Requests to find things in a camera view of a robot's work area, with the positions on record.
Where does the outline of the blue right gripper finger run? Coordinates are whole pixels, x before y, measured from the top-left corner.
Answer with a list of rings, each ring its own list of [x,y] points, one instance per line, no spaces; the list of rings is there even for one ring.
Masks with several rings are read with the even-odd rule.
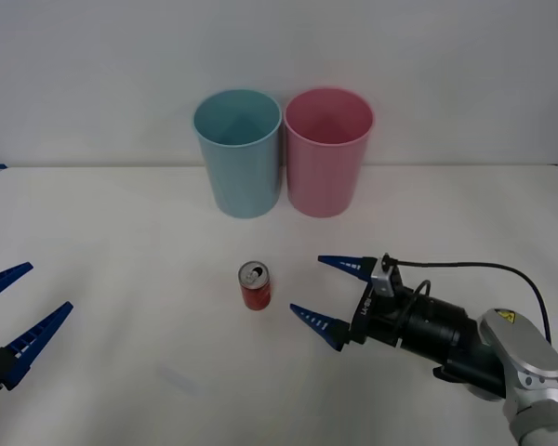
[[[378,260],[375,257],[318,256],[317,260],[329,267],[350,274],[362,282],[374,283],[376,280],[374,271]]]
[[[291,311],[337,352],[350,343],[350,325],[342,320],[311,311],[295,304],[289,305]]]

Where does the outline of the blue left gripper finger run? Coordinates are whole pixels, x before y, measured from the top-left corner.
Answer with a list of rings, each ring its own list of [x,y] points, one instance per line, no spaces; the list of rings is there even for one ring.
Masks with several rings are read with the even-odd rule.
[[[20,383],[72,310],[73,304],[65,302],[33,328],[0,348],[0,390],[3,387],[12,390]]]
[[[30,262],[19,264],[10,269],[5,269],[0,272],[0,294],[6,290],[16,280],[20,279],[23,275],[33,269]]]

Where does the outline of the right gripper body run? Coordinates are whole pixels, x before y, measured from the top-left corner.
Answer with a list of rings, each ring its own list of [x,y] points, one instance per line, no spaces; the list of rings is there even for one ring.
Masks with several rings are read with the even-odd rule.
[[[363,284],[365,289],[353,313],[349,340],[363,345],[371,338],[395,347],[417,308],[418,296],[404,286],[400,274],[392,277],[393,296],[379,295],[369,280],[363,280]]]

